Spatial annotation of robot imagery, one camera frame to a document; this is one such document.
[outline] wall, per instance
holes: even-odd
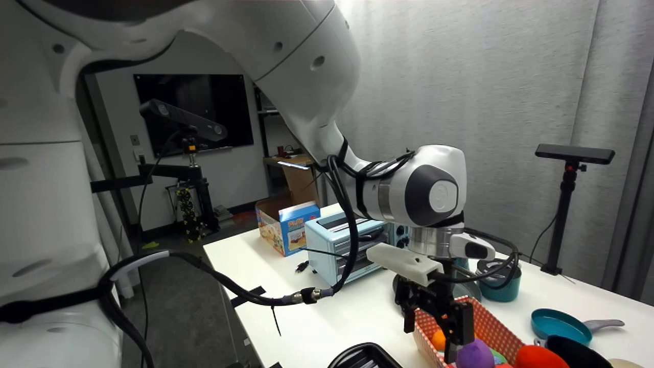
[[[645,33],[628,26],[646,11],[645,0],[606,9],[599,0],[339,6],[362,60],[359,87],[342,113],[343,134],[367,159],[418,146],[462,147],[469,225],[529,254],[554,217],[562,174],[562,161],[534,157],[537,144],[617,149],[611,168],[581,174],[560,263],[567,275],[602,282],[645,90],[637,79],[648,53],[634,57]],[[545,236],[537,260],[545,260],[549,244]]]
[[[137,174],[135,149],[131,135],[137,135],[147,161],[154,161],[147,129],[139,117],[139,96],[134,84],[134,73],[242,73],[238,63],[213,44],[183,33],[173,46],[158,60],[102,72],[97,75],[107,118],[117,142],[120,166],[126,176]],[[248,83],[253,146],[235,147],[229,152],[209,152],[199,155],[199,166],[209,180],[209,191],[214,206],[238,206],[267,197],[261,135],[258,127],[253,89]],[[166,157],[161,164],[189,164],[185,157]],[[143,229],[169,225],[173,213],[166,194],[166,187],[176,180],[156,178],[147,189],[143,204]],[[134,206],[137,208],[142,189],[131,191]]]

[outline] desk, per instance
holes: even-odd
[[[313,284],[326,286],[308,270],[295,272],[307,260],[307,251],[280,258],[259,240],[258,229],[209,244],[205,251],[214,270],[229,275],[245,289],[263,286],[271,296]],[[628,359],[639,366],[653,366],[654,306],[578,281],[544,275],[531,265],[521,266],[523,281],[516,302],[485,301],[485,306],[517,338],[526,343],[534,342],[529,315],[542,306],[562,309],[582,322],[620,317],[626,328],[596,335],[591,347],[606,359]],[[382,270],[318,304],[276,309],[283,338],[276,331],[271,309],[242,304],[238,315],[263,366],[276,362],[284,368],[327,366],[342,349],[359,342],[376,342],[402,366],[427,368],[414,335],[402,333],[402,317],[393,302],[393,276],[393,272]]]

